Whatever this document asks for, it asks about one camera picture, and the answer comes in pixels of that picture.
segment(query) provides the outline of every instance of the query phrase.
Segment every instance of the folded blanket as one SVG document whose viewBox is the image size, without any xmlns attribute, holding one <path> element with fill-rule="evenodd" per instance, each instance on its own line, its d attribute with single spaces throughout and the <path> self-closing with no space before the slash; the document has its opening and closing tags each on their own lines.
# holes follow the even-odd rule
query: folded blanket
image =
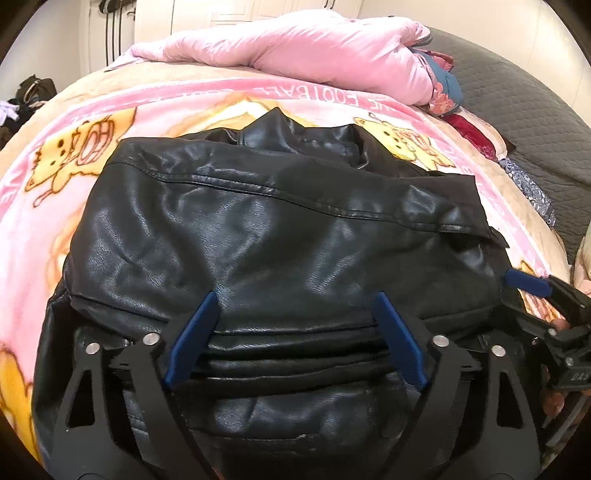
<svg viewBox="0 0 591 480">
<path fill-rule="evenodd" d="M 432 72 L 407 47 L 425 44 L 430 34 L 427 27 L 404 17 L 350 20 L 332 10 L 302 10 L 139 43 L 111 68 L 138 59 L 248 66 L 347 90 L 381 93 L 405 105 L 426 105 L 434 92 Z"/>
</svg>

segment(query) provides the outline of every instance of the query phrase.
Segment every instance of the metal screw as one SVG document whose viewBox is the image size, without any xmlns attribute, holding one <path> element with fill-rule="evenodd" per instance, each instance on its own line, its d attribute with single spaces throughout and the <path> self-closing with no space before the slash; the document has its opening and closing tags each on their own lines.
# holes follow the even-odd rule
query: metal screw
<svg viewBox="0 0 591 480">
<path fill-rule="evenodd" d="M 447 347 L 449 346 L 449 338 L 445 335 L 436 335 L 433 337 L 433 343 L 440 347 Z"/>
<path fill-rule="evenodd" d="M 89 343 L 86 346 L 86 353 L 88 353 L 89 355 L 94 355 L 99 350 L 100 350 L 100 345 L 98 343 Z"/>
<path fill-rule="evenodd" d="M 160 335 L 157 333 L 148 333 L 144 338 L 142 338 L 142 342 L 144 345 L 156 345 L 160 341 Z"/>
<path fill-rule="evenodd" d="M 505 356 L 506 350 L 501 345 L 493 345 L 491 352 L 494 356 Z"/>
</svg>

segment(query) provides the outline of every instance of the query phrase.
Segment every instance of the leather seam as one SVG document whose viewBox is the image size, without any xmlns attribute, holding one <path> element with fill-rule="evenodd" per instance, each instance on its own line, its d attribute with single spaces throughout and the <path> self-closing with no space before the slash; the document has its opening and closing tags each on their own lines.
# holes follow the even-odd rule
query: leather seam
<svg viewBox="0 0 591 480">
<path fill-rule="evenodd" d="M 474 226 L 474 225 L 458 225 L 455 223 L 421 223 L 421 222 L 417 222 L 417 223 L 413 223 L 413 224 L 409 225 L 409 224 L 406 224 L 406 223 L 401 222 L 400 220 L 394 218 L 394 215 L 392 215 L 392 214 L 368 212 L 367 210 L 344 209 L 342 207 L 336 207 L 333 205 L 328 205 L 328 204 L 325 204 L 322 202 L 318 202 L 317 200 L 310 200 L 305 197 L 288 192 L 286 190 L 279 189 L 277 187 L 269 187 L 267 185 L 248 183 L 248 182 L 244 182 L 244 181 L 221 179 L 218 177 L 212 177 L 209 175 L 202 175 L 202 174 L 162 173 L 157 170 L 150 169 L 150 168 L 141 168 L 133 163 L 123 161 L 123 160 L 118 160 L 117 162 L 111 163 L 109 165 L 117 165 L 117 164 L 128 165 L 130 167 L 133 167 L 133 168 L 143 172 L 144 174 L 146 174 L 156 180 L 163 181 L 165 183 L 183 183 L 183 184 L 189 184 L 189 185 L 201 185 L 204 187 L 210 187 L 210 188 L 214 188 L 214 189 L 218 189 L 218 190 L 226 190 L 229 192 L 237 192 L 237 193 L 243 193 L 243 194 L 271 197 L 271 198 L 276 198 L 278 200 L 290 202 L 295 205 L 302 206 L 304 208 L 310 208 L 311 210 L 317 211 L 319 213 L 324 213 L 326 215 L 337 216 L 337 217 L 341 217 L 341 218 L 352 218 L 352 219 L 360 219 L 360 220 L 374 220 L 374 221 L 380 221 L 380 222 L 388 222 L 388 223 L 393 223 L 398 226 L 402 226 L 404 228 L 408 228 L 410 230 L 421 231 L 421 232 L 463 233 L 463 234 L 479 236 L 481 238 L 486 238 L 486 239 L 491 238 L 490 234 L 485 235 L 482 231 L 480 231 L 482 229 L 482 227 L 478 227 L 478 226 Z M 205 180 L 199 181 L 199 180 L 195 180 L 195 179 L 189 180 L 186 178 L 187 176 L 196 176 L 196 177 L 200 177 L 201 179 L 209 179 L 211 181 L 205 181 Z M 182 177 L 182 180 L 176 180 L 171 177 Z M 214 180 L 229 183 L 229 184 L 236 184 L 238 186 L 236 186 L 236 187 L 221 186 L 221 185 L 216 184 L 214 182 Z M 254 192 L 254 191 L 248 190 L 246 188 L 240 188 L 239 187 L 240 185 L 257 187 L 259 189 L 268 189 L 268 190 L 272 191 L 272 193 Z M 279 192 L 280 194 L 282 193 L 283 196 L 281 196 L 280 194 L 273 194 L 274 192 Z"/>
</svg>

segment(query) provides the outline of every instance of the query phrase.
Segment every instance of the clamp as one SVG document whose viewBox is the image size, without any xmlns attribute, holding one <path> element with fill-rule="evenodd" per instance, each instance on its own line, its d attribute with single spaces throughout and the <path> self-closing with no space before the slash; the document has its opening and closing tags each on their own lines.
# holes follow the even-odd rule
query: clamp
<svg viewBox="0 0 591 480">
<path fill-rule="evenodd" d="M 590 300 L 554 277 L 539 279 L 509 270 L 505 283 L 547 298 L 574 328 L 557 332 L 508 304 L 493 313 L 490 326 L 509 335 L 525 336 L 548 365 L 553 388 L 575 392 L 591 388 Z M 87 345 L 85 355 L 76 363 L 57 418 L 49 468 L 55 478 L 218 479 L 170 401 L 174 390 L 189 379 L 219 319 L 215 293 L 203 292 L 201 298 L 189 322 L 172 321 L 161 332 L 148 332 L 141 341 L 124 348 Z M 386 292 L 377 295 L 372 313 L 392 366 L 421 392 L 413 415 L 379 474 L 380 480 L 531 480 L 539 475 L 538 434 L 511 355 L 503 345 L 492 345 L 483 352 L 462 348 L 447 336 L 430 331 L 421 319 L 397 310 Z M 464 419 L 462 427 L 470 421 L 482 421 L 470 428 L 478 432 L 473 437 L 475 442 L 454 451 L 452 460 L 439 465 L 441 447 L 453 441 L 450 411 L 465 379 L 479 385 L 478 398 L 483 405 L 478 419 Z M 141 460 L 125 410 L 124 385 L 135 390 L 164 471 Z M 499 421 L 507 393 L 513 399 L 512 414 L 517 423 Z M 555 436 L 560 428 L 555 426 Z"/>
</svg>

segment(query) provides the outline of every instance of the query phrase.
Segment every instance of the cartoon cat print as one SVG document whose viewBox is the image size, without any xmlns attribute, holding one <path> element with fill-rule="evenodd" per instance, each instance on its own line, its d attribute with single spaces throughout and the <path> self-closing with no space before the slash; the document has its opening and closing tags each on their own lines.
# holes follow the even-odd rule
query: cartoon cat print
<svg viewBox="0 0 591 480">
<path fill-rule="evenodd" d="M 440 167 L 455 167 L 453 162 L 436 150 L 431 139 L 408 128 L 395 127 L 370 113 L 371 120 L 355 118 L 355 123 L 365 128 L 396 158 L 409 162 L 420 162 L 427 170 Z"/>
<path fill-rule="evenodd" d="M 75 175 L 98 176 L 121 137 L 133 125 L 135 111 L 121 110 L 95 122 L 86 121 L 47 139 L 36 152 L 25 192 L 47 182 L 50 185 L 35 198 L 33 206 L 38 207 L 49 195 L 62 191 Z"/>
</svg>

